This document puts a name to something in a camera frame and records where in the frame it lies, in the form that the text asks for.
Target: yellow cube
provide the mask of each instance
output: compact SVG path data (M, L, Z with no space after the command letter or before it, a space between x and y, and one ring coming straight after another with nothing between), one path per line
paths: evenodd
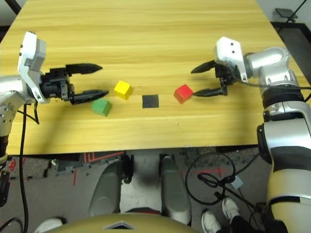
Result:
M130 84L119 81L118 84L115 87L115 93L117 96L121 97L124 100L127 100L127 98L132 93L132 87Z

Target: black square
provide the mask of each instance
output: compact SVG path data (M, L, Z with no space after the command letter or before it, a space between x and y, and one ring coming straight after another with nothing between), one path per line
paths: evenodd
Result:
M144 95L142 96L142 108L158 108L159 95Z

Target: red cube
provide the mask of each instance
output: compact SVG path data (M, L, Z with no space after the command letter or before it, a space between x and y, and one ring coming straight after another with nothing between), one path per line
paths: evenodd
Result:
M184 84L176 89L174 96L180 103L184 103L186 100L190 99L192 94L193 91L186 84Z

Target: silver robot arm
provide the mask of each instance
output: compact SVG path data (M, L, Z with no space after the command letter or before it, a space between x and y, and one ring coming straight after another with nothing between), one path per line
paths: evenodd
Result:
M7 201L9 172L3 171L8 154L6 148L12 122L18 109L32 102L48 103L50 98L60 98L79 104L105 96L108 91L88 90L75 94L70 84L72 74L89 74L102 67L95 64L73 64L50 69L42 73L41 67L46 57L46 43L32 32L26 32L20 46L17 70L19 75L0 77L0 207Z
M232 44L239 45L228 38L220 39L216 54L227 55L216 56L215 62L232 73L237 67L243 82L247 81L246 73L248 79L258 78L261 84L264 123L258 126L258 144L262 158L272 164L267 204L289 233L310 232L311 108L288 68L290 54L285 48L273 47L241 57L240 46L227 49ZM238 58L231 59L232 51Z

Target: shoe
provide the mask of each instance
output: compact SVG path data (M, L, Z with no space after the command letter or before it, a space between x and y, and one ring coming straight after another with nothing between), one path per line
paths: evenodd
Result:
M210 210L203 211L201 223L204 233L217 233L217 231L222 228L215 215Z
M60 218L49 218L42 222L34 231L34 233L44 233L55 229L57 227L61 227L63 225L63 221Z
M225 217L230 221L230 223L235 216L241 216L238 206L231 198L223 199L222 206L223 206L223 213Z

